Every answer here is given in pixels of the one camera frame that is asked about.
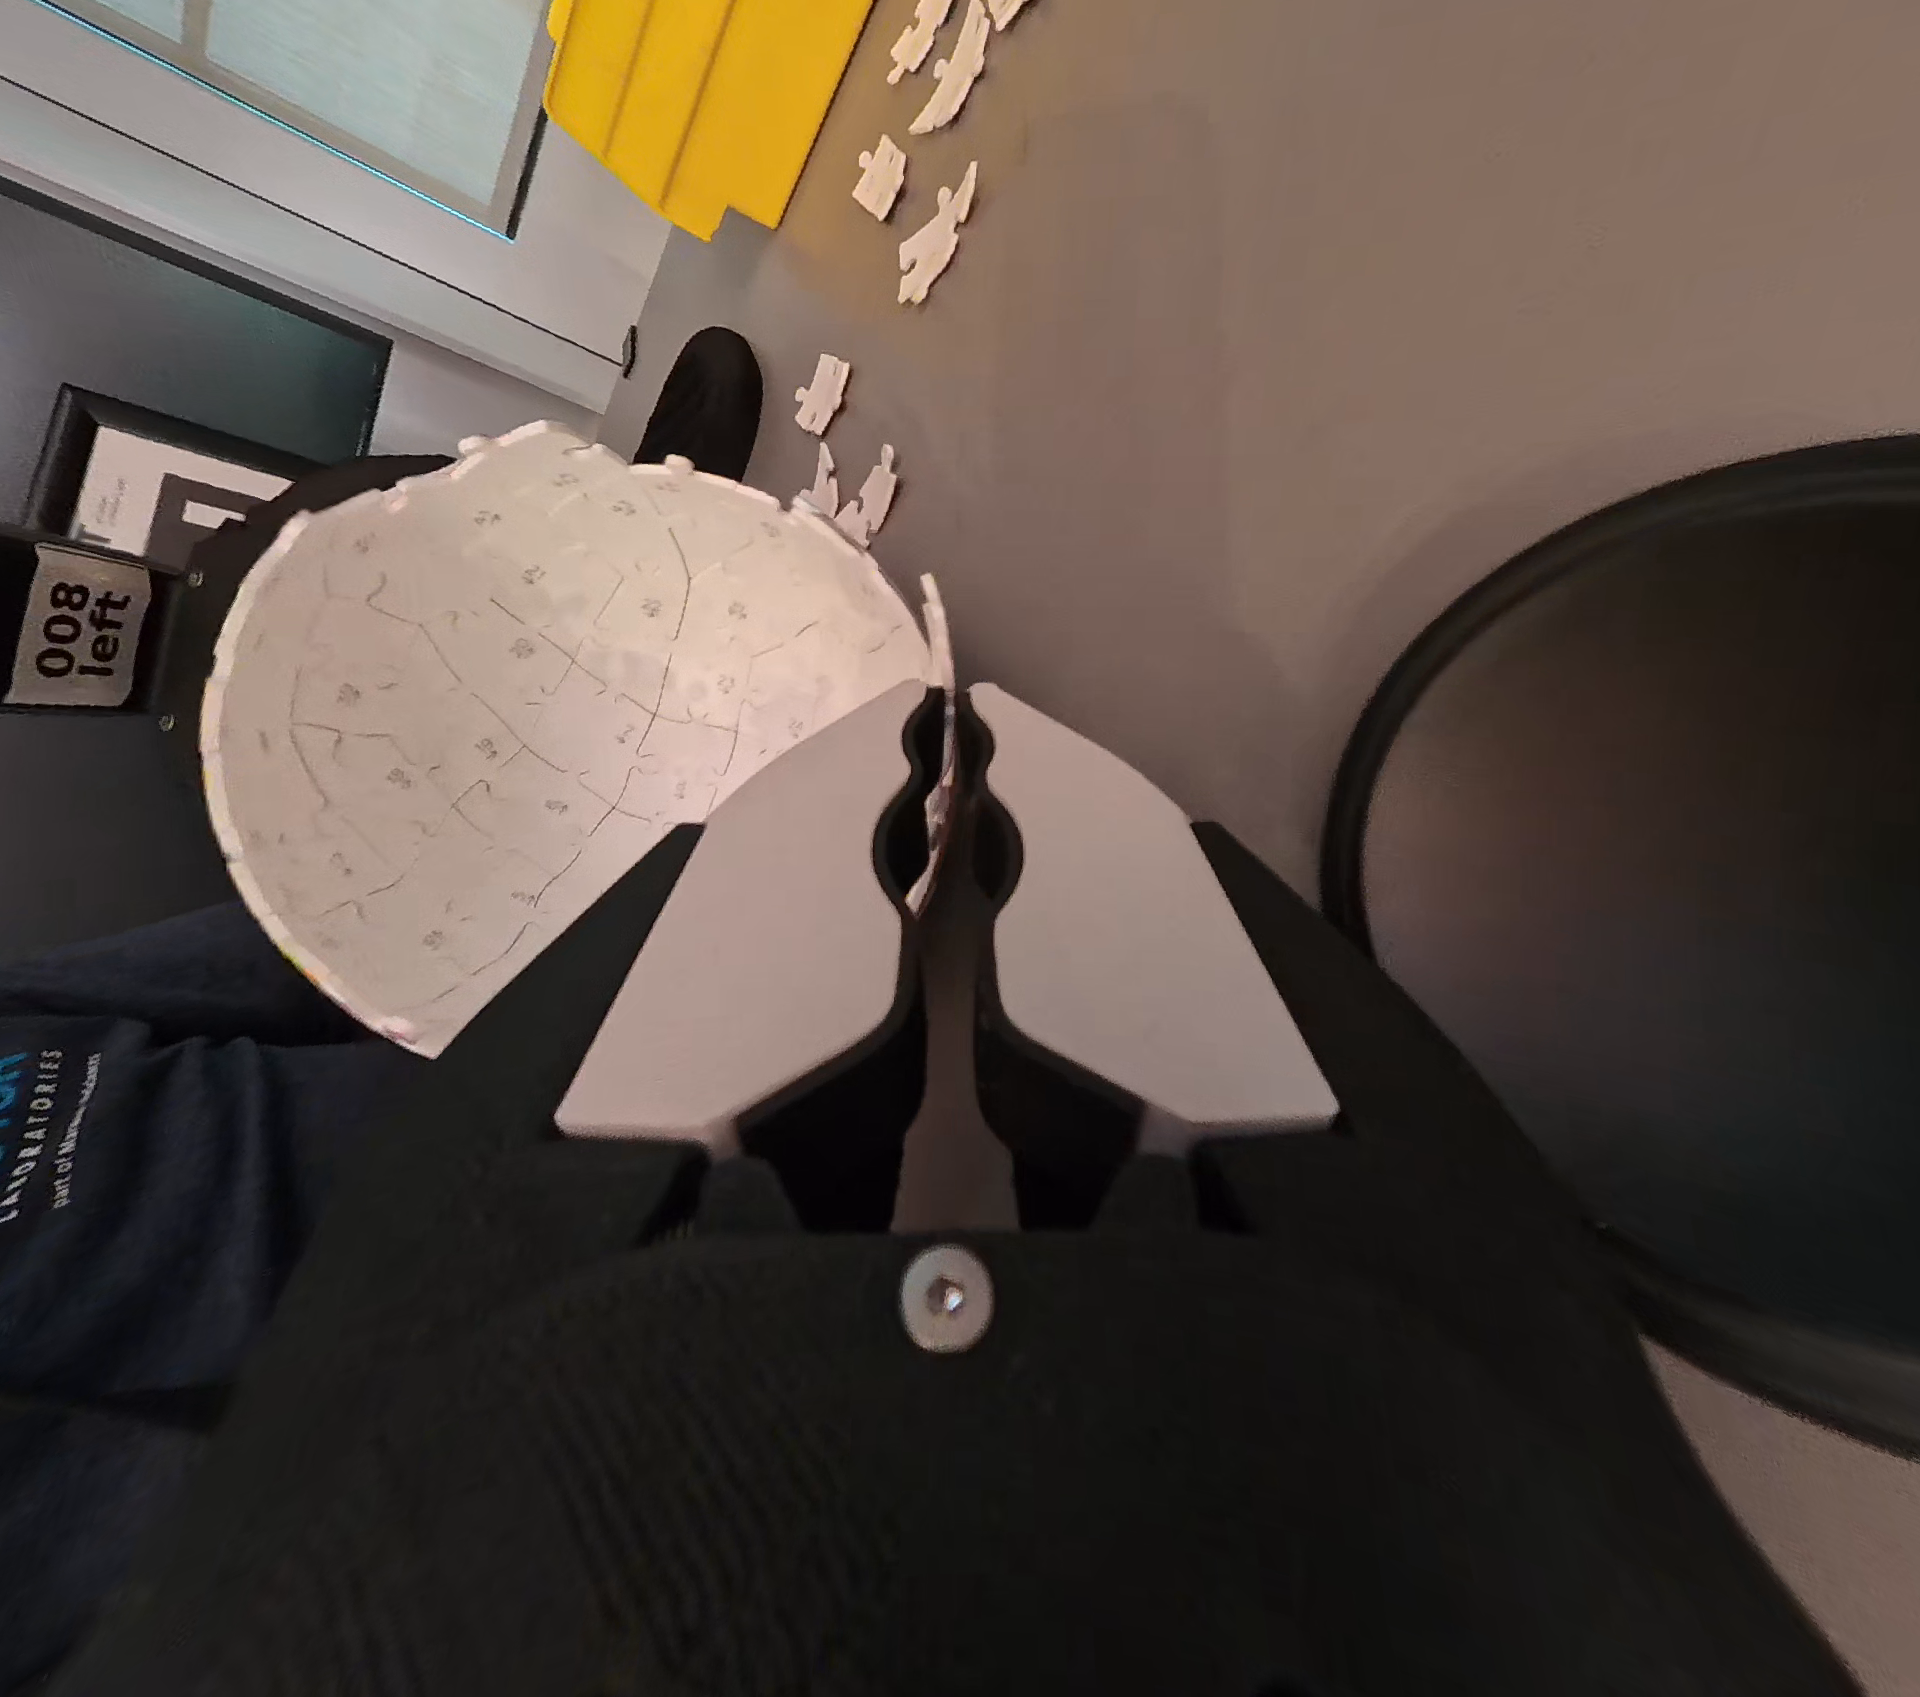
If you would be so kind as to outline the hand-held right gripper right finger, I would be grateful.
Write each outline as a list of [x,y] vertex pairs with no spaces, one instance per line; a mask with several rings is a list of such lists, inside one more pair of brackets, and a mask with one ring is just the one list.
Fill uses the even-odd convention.
[[1119,1092],[1147,1135],[1300,1135],[1339,1100],[1188,815],[1110,751],[978,683],[984,790],[1018,833],[998,1003]]

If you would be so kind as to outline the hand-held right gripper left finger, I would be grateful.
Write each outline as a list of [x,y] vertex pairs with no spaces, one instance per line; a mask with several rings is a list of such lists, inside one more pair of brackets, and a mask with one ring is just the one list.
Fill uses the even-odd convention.
[[906,681],[706,820],[556,1108],[570,1138],[737,1151],[754,1110],[879,1033],[939,861],[944,692]]

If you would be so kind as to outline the colourful puzzle ball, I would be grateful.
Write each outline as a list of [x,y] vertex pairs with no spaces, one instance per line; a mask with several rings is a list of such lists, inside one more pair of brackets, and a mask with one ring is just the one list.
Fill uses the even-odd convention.
[[529,425],[273,534],[211,659],[207,810],[282,956],[436,1059],[674,826],[932,684],[930,634],[810,507]]

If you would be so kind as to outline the group of puzzle pieces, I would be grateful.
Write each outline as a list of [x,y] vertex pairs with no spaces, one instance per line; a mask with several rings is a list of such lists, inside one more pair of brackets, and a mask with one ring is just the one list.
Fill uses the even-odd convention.
[[[965,112],[975,86],[988,71],[993,40],[1007,31],[1033,0],[969,0],[944,54],[932,57],[949,27],[957,0],[917,0],[910,19],[888,51],[888,83],[900,85],[930,64],[926,99],[906,125],[913,140],[949,131]],[[923,308],[949,272],[962,233],[969,227],[980,189],[980,168],[969,163],[965,173],[935,191],[925,223],[896,245],[896,304]],[[881,450],[865,483],[842,497],[839,468],[829,446],[829,428],[842,411],[853,378],[848,358],[824,353],[810,378],[792,394],[794,423],[819,444],[813,483],[797,497],[797,507],[829,525],[857,548],[868,548],[886,523],[900,488],[898,456],[888,444]]]

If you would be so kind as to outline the black round ball stand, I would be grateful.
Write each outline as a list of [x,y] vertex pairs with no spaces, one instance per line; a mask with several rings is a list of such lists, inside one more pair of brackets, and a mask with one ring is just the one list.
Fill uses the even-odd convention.
[[1645,1331],[1919,1439],[1919,438],[1637,493],[1380,678],[1322,908],[1570,1187]]

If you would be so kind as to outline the person's dark clothing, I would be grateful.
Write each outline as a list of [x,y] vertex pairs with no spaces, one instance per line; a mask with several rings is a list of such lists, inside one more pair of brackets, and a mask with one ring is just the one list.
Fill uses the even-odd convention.
[[5,964],[5,1397],[226,1388],[418,1055],[234,903]]

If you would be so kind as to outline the black rounded object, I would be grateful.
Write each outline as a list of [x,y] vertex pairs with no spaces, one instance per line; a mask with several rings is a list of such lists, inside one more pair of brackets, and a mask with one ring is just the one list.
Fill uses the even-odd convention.
[[676,357],[634,464],[684,459],[696,471],[743,483],[756,450],[764,381],[746,337],[727,326],[693,334]]

